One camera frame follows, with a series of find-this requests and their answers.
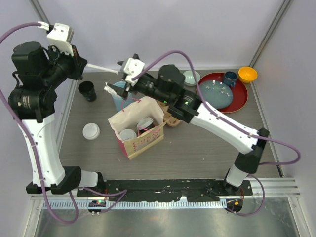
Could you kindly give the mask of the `pink kraft paper bag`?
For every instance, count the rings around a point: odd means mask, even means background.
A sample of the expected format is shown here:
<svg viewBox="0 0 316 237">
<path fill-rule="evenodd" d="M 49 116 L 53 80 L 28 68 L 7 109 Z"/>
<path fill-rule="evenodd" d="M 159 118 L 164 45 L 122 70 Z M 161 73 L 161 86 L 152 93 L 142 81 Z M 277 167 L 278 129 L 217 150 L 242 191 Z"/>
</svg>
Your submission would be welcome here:
<svg viewBox="0 0 316 237">
<path fill-rule="evenodd" d="M 124 155 L 132 160 L 164 138 L 163 110 L 145 96 L 108 119 Z"/>
</svg>

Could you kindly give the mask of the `single white cup lid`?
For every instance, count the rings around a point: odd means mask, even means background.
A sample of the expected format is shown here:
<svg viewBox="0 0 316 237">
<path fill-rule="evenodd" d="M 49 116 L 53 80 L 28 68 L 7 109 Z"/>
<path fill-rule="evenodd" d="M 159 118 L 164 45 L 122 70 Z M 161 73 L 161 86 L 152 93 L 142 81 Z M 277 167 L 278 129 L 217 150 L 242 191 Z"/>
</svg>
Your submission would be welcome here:
<svg viewBox="0 0 316 237">
<path fill-rule="evenodd" d="M 134 130 L 132 129 L 124 129 L 119 133 L 119 137 L 122 140 L 122 142 L 128 141 L 128 140 L 133 140 L 137 138 L 137 134 Z"/>
</svg>

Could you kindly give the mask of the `black paper coffee cup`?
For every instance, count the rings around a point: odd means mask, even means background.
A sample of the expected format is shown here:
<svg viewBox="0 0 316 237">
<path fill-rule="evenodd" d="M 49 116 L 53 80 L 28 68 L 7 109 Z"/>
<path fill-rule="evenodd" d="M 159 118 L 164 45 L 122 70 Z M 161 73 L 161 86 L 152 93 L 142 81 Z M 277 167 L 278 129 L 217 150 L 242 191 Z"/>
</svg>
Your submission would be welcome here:
<svg viewBox="0 0 316 237">
<path fill-rule="evenodd" d="M 143 131 L 147 131 L 150 130 L 152 128 L 154 128 L 154 123 L 153 122 L 147 122 L 147 123 L 142 123 L 142 124 L 137 124 L 137 129 L 138 130 L 143 130 Z"/>
</svg>

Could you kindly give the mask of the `brown cardboard cup carrier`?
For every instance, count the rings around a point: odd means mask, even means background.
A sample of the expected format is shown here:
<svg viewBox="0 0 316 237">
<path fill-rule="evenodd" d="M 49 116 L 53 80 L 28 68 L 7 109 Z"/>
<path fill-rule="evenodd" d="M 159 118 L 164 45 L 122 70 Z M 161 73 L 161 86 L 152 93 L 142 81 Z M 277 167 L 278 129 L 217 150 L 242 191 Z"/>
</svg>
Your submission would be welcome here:
<svg viewBox="0 0 316 237">
<path fill-rule="evenodd" d="M 157 104 L 160 106 L 160 108 L 162 109 L 164 115 L 163 115 L 163 121 L 170 127 L 176 127 L 178 126 L 181 121 L 176 119 L 175 117 L 173 117 L 171 115 L 171 113 L 168 112 L 168 108 L 169 106 L 163 102 L 160 101 L 156 101 Z"/>
</svg>

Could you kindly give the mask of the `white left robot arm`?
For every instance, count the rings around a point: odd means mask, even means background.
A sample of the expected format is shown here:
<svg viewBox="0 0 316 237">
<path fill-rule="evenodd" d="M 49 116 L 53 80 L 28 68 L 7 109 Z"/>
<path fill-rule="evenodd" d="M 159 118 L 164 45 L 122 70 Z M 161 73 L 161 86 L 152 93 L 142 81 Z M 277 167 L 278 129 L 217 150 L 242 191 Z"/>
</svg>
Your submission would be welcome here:
<svg viewBox="0 0 316 237">
<path fill-rule="evenodd" d="M 13 76 L 21 84 L 11 92 L 8 103 L 18 117 L 32 164 L 33 179 L 26 186 L 28 194 L 51 191 L 63 195 L 87 187 L 94 197 L 100 197 L 105 191 L 100 172 L 63 166 L 59 158 L 53 124 L 55 90 L 66 79 L 81 80 L 87 64 L 74 45 L 71 49 L 73 54 L 67 55 L 55 46 L 45 49 L 32 41 L 16 46 L 11 56 L 17 69 Z"/>
</svg>

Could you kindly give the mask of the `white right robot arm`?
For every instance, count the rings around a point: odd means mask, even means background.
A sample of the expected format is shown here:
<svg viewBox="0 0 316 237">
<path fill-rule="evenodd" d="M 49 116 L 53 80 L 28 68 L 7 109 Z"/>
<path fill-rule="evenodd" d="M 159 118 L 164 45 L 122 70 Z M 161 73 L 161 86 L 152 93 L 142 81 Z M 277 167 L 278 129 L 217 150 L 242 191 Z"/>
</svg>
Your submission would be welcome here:
<svg viewBox="0 0 316 237">
<path fill-rule="evenodd" d="M 215 111 L 208 102 L 202 102 L 197 94 L 184 89 L 184 81 L 185 76 L 175 65 L 162 66 L 157 78 L 144 73 L 135 84 L 124 87 L 135 89 L 145 94 L 145 97 L 110 117 L 109 124 L 117 138 L 120 138 L 119 133 L 130 127 L 134 133 L 139 130 L 153 132 L 141 122 L 149 118 L 154 126 L 164 126 L 164 112 L 156 102 L 157 99 L 163 100 L 179 119 L 212 132 L 239 151 L 223 182 L 225 193 L 234 195 L 241 189 L 243 180 L 256 172 L 261 158 L 259 153 L 265 146 L 264 139 L 256 138 L 259 133 L 257 130 Z"/>
</svg>

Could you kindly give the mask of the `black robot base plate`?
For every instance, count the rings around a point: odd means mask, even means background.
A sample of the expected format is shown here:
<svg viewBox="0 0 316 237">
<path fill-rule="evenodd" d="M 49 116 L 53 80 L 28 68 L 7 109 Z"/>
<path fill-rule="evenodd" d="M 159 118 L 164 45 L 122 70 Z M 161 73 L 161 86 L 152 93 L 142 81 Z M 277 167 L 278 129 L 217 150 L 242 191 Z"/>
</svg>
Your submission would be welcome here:
<svg viewBox="0 0 316 237">
<path fill-rule="evenodd" d="M 91 187 L 94 192 L 115 194 L 127 193 L 122 201 L 127 202 L 177 202 L 182 196 L 188 202 L 216 201 L 223 196 L 252 196 L 250 181 L 244 180 L 241 187 L 225 186 L 216 179 L 154 179 L 154 180 L 107 180 Z"/>
</svg>

